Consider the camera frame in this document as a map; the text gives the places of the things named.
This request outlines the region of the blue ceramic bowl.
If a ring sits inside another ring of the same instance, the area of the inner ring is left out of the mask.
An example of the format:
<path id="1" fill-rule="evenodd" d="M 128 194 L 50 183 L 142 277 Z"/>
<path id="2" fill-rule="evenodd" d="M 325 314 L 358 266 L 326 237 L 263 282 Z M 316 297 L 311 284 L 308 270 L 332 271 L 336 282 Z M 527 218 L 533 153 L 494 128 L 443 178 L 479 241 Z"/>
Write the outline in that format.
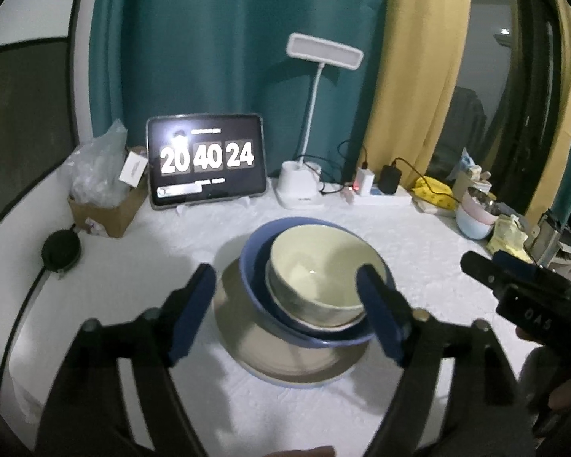
<path id="1" fill-rule="evenodd" d="M 239 257 L 240 276 L 249 299 L 252 300 L 252 304 L 261 315 L 264 326 L 269 331 L 299 347 L 337 348 L 368 342 L 373 332 L 366 315 L 361 323 L 343 331 L 323 332 L 305 327 L 287 317 L 271 298 L 265 284 L 265 267 L 269 259 L 271 243 L 284 230 L 305 224 L 328 225 L 352 233 L 331 222 L 302 217 L 278 219 L 261 226 L 249 236 Z M 394 287 L 393 275 L 389 266 L 387 268 L 390 276 L 383 280 L 389 286 Z"/>

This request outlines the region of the cream ceramic bowl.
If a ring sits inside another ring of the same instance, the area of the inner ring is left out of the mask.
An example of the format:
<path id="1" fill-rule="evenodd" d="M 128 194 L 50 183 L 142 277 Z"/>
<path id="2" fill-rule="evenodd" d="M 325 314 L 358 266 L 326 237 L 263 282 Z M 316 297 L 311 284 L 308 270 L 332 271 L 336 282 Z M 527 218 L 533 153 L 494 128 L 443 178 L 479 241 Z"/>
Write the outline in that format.
<path id="1" fill-rule="evenodd" d="M 384 280 L 390 276 L 381 255 L 355 234 L 328 225 L 298 225 L 271 243 L 265 284 L 295 322 L 323 332 L 343 331 L 365 316 L 356 275 L 366 264 Z"/>

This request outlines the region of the stacked pastel bowls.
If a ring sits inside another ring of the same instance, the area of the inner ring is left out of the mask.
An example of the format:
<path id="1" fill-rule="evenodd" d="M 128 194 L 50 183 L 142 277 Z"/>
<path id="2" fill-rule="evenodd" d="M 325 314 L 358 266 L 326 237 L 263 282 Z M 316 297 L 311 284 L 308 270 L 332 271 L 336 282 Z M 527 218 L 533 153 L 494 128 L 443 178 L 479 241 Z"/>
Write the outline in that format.
<path id="1" fill-rule="evenodd" d="M 459 230 L 471 240 L 483 240 L 494 228 L 500 211 L 489 194 L 469 187 L 455 213 Z"/>

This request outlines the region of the metal box clutter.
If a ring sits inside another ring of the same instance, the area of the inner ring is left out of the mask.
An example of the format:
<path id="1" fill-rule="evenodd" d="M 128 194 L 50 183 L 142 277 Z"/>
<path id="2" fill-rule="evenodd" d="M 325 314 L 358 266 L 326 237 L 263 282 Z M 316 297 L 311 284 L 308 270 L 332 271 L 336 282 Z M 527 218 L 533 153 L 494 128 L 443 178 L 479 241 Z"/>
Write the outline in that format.
<path id="1" fill-rule="evenodd" d="M 525 251 L 538 266 L 571 271 L 571 228 L 548 209 L 532 228 Z"/>

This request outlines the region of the yellow snack packet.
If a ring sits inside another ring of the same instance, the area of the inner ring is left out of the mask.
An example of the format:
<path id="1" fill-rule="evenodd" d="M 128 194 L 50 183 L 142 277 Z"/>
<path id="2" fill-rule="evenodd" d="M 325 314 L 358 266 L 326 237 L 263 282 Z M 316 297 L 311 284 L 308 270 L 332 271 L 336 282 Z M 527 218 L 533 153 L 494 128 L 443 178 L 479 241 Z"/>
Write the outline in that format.
<path id="1" fill-rule="evenodd" d="M 517 216 L 500 215 L 495 221 L 487 250 L 491 255 L 503 251 L 526 263 L 532 263 L 532 258 L 525 250 L 527 239 L 528 235 Z"/>

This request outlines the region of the brown cardboard box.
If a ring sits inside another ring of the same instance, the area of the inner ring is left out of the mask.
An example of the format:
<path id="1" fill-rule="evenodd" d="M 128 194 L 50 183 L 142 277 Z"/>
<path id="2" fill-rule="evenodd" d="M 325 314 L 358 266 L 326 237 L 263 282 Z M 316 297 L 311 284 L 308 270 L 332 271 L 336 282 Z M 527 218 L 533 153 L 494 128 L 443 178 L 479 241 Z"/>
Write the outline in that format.
<path id="1" fill-rule="evenodd" d="M 68 204 L 78 228 L 90 234 L 120 238 L 133 222 L 147 195 L 147 174 L 144 173 L 138 186 L 135 189 L 130 188 L 126 198 L 115 208 L 98 208 L 92 204 L 81 204 L 71 196 L 68 197 Z"/>

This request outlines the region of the white power strip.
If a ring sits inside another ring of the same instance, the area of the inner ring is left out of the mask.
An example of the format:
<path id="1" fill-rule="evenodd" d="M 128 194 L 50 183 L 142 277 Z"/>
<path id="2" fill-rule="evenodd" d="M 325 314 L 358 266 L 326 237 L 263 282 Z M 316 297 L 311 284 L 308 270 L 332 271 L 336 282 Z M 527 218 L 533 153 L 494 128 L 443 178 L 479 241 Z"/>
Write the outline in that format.
<path id="1" fill-rule="evenodd" d="M 389 208 L 400 208 L 409 205 L 412 197 L 406 190 L 398 187 L 394 194 L 384 194 L 377 187 L 372 187 L 365 195 L 360 195 L 353 188 L 348 187 L 342 190 L 340 195 L 353 206 L 388 206 Z"/>

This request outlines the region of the black round puck device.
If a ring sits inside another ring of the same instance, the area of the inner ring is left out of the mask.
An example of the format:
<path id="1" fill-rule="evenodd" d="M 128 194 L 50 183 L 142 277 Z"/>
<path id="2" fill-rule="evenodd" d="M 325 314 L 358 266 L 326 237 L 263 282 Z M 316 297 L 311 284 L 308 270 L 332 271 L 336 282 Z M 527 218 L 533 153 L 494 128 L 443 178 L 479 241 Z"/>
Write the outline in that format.
<path id="1" fill-rule="evenodd" d="M 56 273 L 72 269 L 82 254 L 81 240 L 73 229 L 58 230 L 44 241 L 41 258 L 44 267 Z"/>

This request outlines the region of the yellow cloth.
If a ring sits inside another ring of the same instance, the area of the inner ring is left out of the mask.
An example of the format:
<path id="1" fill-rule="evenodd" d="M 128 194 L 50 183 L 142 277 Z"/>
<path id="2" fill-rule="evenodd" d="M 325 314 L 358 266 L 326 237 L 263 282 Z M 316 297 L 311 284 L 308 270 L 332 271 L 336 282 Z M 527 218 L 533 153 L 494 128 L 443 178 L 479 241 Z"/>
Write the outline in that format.
<path id="1" fill-rule="evenodd" d="M 419 199 L 447 211 L 455 211 L 459 205 L 452 189 L 433 177 L 418 177 L 413 183 L 412 192 Z"/>

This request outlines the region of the paper cup with items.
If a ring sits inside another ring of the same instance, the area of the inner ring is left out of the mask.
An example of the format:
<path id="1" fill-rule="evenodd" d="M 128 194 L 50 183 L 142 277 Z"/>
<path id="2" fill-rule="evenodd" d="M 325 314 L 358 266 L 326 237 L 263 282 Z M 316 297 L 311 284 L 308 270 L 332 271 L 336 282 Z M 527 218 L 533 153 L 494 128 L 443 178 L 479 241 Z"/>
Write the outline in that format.
<path id="1" fill-rule="evenodd" d="M 453 183 L 454 197 L 461 201 L 468 188 L 476 188 L 488 194 L 491 191 L 491 173 L 484 171 L 481 165 L 477 165 L 471 158 L 467 149 L 463 149 L 460 160 L 455 164 L 447 180 Z"/>

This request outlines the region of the white power adapter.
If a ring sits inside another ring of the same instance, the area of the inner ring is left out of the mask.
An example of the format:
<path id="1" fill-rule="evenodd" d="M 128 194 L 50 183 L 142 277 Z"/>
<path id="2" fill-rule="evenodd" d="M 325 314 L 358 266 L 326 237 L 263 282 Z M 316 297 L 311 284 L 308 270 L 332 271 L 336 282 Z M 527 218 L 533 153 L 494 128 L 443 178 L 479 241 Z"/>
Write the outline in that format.
<path id="1" fill-rule="evenodd" d="M 373 183 L 374 173 L 368 168 L 359 167 L 354 180 L 355 192 L 360 197 L 366 197 L 370 194 Z"/>

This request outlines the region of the small white carton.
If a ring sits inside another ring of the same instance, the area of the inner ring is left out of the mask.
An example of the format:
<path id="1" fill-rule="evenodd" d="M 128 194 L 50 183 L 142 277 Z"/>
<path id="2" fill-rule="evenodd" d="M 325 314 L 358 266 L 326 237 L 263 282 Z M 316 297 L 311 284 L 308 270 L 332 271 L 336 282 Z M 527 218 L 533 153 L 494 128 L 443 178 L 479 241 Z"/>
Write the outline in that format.
<path id="1" fill-rule="evenodd" d="M 130 153 L 126 155 L 126 160 L 124 160 L 123 168 L 119 173 L 119 182 L 122 182 L 135 189 L 142 179 L 147 164 L 148 160 L 144 155 L 130 151 Z"/>

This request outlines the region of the tablet showing clock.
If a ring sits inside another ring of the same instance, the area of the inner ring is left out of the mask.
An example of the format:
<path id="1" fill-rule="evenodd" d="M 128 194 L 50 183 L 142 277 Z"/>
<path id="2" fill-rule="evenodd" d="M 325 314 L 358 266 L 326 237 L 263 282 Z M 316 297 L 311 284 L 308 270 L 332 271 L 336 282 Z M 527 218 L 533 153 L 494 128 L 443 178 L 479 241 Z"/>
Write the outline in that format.
<path id="1" fill-rule="evenodd" d="M 154 209 L 255 197 L 268 188 L 263 122 L 255 113 L 150 118 L 146 151 Z"/>

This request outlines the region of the clear plastic bag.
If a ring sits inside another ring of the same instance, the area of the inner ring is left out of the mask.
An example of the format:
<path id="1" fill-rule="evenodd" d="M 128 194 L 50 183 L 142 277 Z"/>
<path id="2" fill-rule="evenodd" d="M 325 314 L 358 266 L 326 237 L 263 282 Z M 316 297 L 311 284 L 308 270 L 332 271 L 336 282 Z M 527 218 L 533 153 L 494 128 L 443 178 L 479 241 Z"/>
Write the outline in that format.
<path id="1" fill-rule="evenodd" d="M 126 161 L 128 130 L 115 120 L 103 135 L 76 147 L 58 169 L 61 183 L 79 204 L 116 208 L 130 187 L 119 180 Z"/>

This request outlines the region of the teal curtain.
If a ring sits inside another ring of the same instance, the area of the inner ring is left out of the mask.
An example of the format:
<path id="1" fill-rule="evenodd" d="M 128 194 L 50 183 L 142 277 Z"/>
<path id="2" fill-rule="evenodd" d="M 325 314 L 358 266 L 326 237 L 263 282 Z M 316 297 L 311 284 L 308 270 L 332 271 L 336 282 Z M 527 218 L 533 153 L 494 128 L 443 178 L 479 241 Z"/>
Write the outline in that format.
<path id="1" fill-rule="evenodd" d="M 96 0 L 89 46 L 95 134 L 144 144 L 155 116 L 262 117 L 266 165 L 309 154 L 348 181 L 367 129 L 387 0 Z"/>

